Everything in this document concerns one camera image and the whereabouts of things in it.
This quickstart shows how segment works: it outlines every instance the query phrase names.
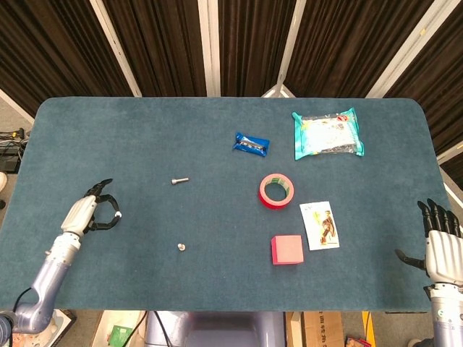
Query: metal bolt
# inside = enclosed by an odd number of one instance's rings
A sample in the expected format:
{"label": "metal bolt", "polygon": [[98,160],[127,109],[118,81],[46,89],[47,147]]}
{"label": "metal bolt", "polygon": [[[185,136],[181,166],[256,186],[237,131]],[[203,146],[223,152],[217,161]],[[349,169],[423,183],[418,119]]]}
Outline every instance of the metal bolt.
{"label": "metal bolt", "polygon": [[188,177],[185,177],[184,179],[172,179],[172,184],[177,184],[177,183],[182,183],[182,182],[188,182],[190,179]]}

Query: card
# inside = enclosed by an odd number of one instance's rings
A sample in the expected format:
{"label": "card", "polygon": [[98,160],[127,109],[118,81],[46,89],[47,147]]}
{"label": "card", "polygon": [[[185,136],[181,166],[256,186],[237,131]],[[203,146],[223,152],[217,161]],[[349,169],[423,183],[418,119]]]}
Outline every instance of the card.
{"label": "card", "polygon": [[301,204],[305,233],[309,241],[309,249],[329,249],[339,247],[338,229],[334,223],[333,212],[329,201]]}

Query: pink block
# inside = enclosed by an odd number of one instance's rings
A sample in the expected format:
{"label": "pink block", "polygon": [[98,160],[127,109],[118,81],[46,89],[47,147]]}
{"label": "pink block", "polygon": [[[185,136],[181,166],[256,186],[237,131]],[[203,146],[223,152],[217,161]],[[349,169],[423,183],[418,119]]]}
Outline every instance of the pink block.
{"label": "pink block", "polygon": [[272,262],[274,265],[291,265],[304,262],[302,237],[300,235],[278,235],[272,238]]}

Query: dark curtain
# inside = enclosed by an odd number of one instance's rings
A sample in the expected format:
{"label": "dark curtain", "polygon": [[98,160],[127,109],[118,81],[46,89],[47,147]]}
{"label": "dark curtain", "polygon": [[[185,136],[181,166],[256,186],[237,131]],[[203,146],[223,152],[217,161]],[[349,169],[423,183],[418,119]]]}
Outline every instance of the dark curtain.
{"label": "dark curtain", "polygon": [[223,96],[262,96],[276,84],[295,4],[218,1]]}
{"label": "dark curtain", "polygon": [[431,4],[307,1],[284,84],[299,97],[365,97]]}
{"label": "dark curtain", "polygon": [[443,163],[441,168],[454,180],[460,189],[463,189],[463,153]]}
{"label": "dark curtain", "polygon": [[463,140],[463,2],[386,97],[413,98],[421,105],[437,154]]}
{"label": "dark curtain", "polygon": [[0,87],[32,116],[47,98],[132,95],[89,1],[0,1]]}
{"label": "dark curtain", "polygon": [[104,1],[143,96],[206,96],[197,1]]}

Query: robot finger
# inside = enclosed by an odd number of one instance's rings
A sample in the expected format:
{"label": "robot finger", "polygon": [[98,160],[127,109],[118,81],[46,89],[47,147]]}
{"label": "robot finger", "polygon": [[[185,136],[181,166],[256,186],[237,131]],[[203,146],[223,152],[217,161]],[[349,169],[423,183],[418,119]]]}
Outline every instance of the robot finger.
{"label": "robot finger", "polygon": [[418,207],[421,209],[422,222],[425,227],[425,237],[428,237],[429,232],[434,229],[433,219],[429,207],[421,201],[418,201]]}
{"label": "robot finger", "polygon": [[450,234],[462,237],[462,231],[460,230],[460,222],[458,221],[458,218],[451,211],[447,211],[447,215],[449,216],[450,228],[453,229]]}
{"label": "robot finger", "polygon": [[442,231],[448,234],[452,234],[454,232],[453,223],[450,223],[449,216],[444,208],[440,205],[437,206],[439,210],[439,215],[442,217]]}
{"label": "robot finger", "polygon": [[437,208],[437,204],[431,199],[428,199],[428,205],[431,209],[431,216],[433,217],[434,226],[436,227],[435,230],[442,231],[443,223],[441,222],[441,217],[439,216],[439,209]]}

